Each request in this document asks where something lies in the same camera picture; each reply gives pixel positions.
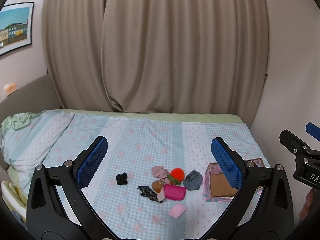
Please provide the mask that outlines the person's right hand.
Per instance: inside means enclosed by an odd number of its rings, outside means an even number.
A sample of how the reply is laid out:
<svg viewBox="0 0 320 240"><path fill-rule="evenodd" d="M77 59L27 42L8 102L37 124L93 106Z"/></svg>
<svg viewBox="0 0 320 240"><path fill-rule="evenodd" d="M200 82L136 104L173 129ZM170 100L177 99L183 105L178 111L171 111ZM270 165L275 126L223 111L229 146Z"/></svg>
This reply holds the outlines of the person's right hand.
<svg viewBox="0 0 320 240"><path fill-rule="evenodd" d="M307 215L310 213L313 199L314 199L314 189L311 189L306 195L305 203L303 205L302 210L300 211L300 214L299 214L300 220L306 219Z"/></svg>

